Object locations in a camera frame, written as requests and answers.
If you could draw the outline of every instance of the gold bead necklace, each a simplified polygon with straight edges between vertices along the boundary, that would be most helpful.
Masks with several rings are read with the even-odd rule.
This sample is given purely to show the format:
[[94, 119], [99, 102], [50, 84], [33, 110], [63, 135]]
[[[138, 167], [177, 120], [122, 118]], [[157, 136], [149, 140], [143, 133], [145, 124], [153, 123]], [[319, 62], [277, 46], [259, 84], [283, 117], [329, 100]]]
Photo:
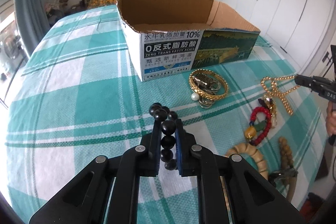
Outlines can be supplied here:
[[[260, 84], [263, 87], [263, 89], [272, 97], [278, 97], [281, 102], [283, 103], [283, 106], [285, 107], [286, 111], [288, 112], [289, 115], [293, 114], [293, 109], [291, 108], [291, 106], [289, 105], [289, 102], [286, 99], [286, 95], [289, 94], [290, 92], [296, 90], [298, 87], [300, 87], [299, 85], [296, 85], [294, 87], [292, 87], [291, 89], [287, 90], [286, 92], [281, 92], [278, 87], [277, 87], [277, 82], [276, 81], [283, 81], [283, 80], [291, 80], [295, 77], [295, 75], [291, 75], [291, 76], [283, 76], [283, 77], [264, 77]], [[267, 88], [267, 86], [265, 85], [266, 81], [271, 81], [271, 90], [269, 90]]]

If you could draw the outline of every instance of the cardboard box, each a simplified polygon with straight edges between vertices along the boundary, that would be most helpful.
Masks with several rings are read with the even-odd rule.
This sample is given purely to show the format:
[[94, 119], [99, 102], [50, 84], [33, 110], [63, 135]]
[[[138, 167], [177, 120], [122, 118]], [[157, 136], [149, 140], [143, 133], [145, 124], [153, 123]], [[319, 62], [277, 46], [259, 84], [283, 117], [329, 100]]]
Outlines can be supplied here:
[[141, 81], [247, 59], [260, 30], [216, 0], [118, 0]]

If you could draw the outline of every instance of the yellow bead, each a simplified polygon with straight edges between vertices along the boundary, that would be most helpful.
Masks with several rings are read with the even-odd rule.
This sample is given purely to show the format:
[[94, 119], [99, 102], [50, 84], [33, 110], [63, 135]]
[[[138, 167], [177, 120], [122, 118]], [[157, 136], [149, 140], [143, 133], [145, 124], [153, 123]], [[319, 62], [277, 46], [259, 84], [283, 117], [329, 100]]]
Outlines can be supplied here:
[[251, 140], [257, 135], [257, 131], [255, 130], [253, 126], [250, 126], [247, 128], [247, 130], [245, 130], [244, 135], [245, 135], [245, 138]]

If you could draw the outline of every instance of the green and white checkered sheet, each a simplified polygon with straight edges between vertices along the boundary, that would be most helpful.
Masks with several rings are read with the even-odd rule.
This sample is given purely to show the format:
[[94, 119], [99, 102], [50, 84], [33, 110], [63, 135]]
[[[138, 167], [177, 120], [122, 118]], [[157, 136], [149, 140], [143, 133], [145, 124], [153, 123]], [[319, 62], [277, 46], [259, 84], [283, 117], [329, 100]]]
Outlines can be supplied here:
[[[153, 102], [175, 110], [198, 144], [225, 154], [245, 141], [251, 111], [264, 94], [261, 78], [294, 72], [261, 37], [248, 60], [211, 70], [226, 79], [230, 92], [203, 109], [190, 98], [190, 72], [140, 82], [114, 5], [58, 21], [27, 63], [22, 88], [9, 110], [5, 145], [16, 213], [28, 223], [97, 155], [115, 157], [138, 145], [152, 129], [148, 109]], [[281, 89], [293, 86], [289, 81]], [[289, 116], [277, 101], [278, 126], [258, 148], [269, 171], [278, 170], [278, 138], [287, 138], [299, 171], [292, 203], [300, 208], [315, 179], [327, 134], [308, 89], [299, 88], [288, 100], [294, 114]], [[286, 194], [284, 188], [279, 190]], [[179, 177], [177, 170], [168, 171], [161, 163], [157, 177], [141, 178], [138, 223], [198, 223], [195, 177]]]

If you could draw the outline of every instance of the hand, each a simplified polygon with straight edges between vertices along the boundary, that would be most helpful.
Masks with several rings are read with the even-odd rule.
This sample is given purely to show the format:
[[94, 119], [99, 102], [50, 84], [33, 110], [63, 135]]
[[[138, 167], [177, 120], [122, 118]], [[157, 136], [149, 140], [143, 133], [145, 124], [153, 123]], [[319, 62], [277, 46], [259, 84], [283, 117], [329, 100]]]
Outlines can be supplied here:
[[325, 127], [329, 136], [336, 135], [336, 111], [332, 111], [333, 103], [329, 101], [327, 107], [327, 118], [325, 120]]

